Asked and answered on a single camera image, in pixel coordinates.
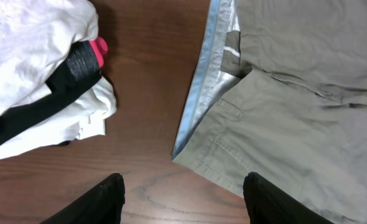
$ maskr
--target blue strip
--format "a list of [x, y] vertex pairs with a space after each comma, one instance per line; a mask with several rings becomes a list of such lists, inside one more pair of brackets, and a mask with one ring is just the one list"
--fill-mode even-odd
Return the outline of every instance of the blue strip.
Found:
[[208, 65], [210, 63], [211, 49], [214, 43], [214, 36], [216, 30], [216, 24], [218, 20], [218, 11], [220, 7], [220, 0], [211, 0], [210, 8], [208, 10], [207, 23], [203, 38], [202, 50], [197, 62], [195, 74], [193, 76], [192, 85], [190, 86], [188, 98], [186, 100], [185, 109], [183, 109], [183, 115], [181, 124], [178, 129], [177, 139], [175, 140], [174, 150], [172, 152], [172, 158], [178, 156], [178, 154], [184, 149], [187, 141], [187, 136], [192, 126], [193, 116], [197, 107], [200, 92], [206, 78]]

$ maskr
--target black object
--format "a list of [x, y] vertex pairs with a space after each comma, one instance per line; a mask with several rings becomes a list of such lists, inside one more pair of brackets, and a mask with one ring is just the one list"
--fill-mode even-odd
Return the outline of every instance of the black object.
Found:
[[41, 224], [118, 224], [125, 203], [124, 180], [111, 174]]
[[256, 172], [243, 184], [251, 224], [332, 224]]
[[72, 45], [67, 59], [47, 79], [52, 94], [0, 116], [0, 145], [66, 108], [101, 79], [90, 43]]

